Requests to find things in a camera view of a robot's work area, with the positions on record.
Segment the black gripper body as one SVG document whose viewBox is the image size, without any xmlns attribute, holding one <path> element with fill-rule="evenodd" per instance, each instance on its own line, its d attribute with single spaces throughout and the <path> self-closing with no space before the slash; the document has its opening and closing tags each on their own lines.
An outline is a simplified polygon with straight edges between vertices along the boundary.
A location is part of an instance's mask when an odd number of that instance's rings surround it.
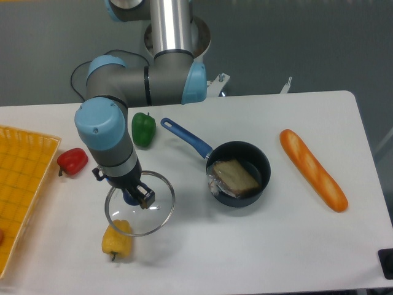
<svg viewBox="0 0 393 295">
<path fill-rule="evenodd" d="M 142 168 L 140 166 L 135 166 L 123 176 L 109 176 L 104 174 L 99 168 L 94 168 L 92 173 L 97 181 L 106 179 L 112 187 L 125 189 L 133 197 L 147 196 L 146 186 L 141 182 Z"/>
</svg>

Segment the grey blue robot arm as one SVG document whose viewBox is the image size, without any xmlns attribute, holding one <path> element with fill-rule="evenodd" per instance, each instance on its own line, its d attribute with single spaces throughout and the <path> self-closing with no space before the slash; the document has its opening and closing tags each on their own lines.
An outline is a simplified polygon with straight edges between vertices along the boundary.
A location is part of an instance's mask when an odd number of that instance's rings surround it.
<svg viewBox="0 0 393 295">
<path fill-rule="evenodd" d="M 112 55 L 89 66 L 87 98 L 74 122 L 81 140 L 98 164 L 94 174 L 130 194 L 130 203 L 146 209 L 154 192 L 141 181 L 142 168 L 128 131 L 133 107 L 197 103 L 207 96 L 204 64 L 195 61 L 190 1 L 106 1 L 118 22 L 150 20 L 154 61 L 129 68 Z"/>
</svg>

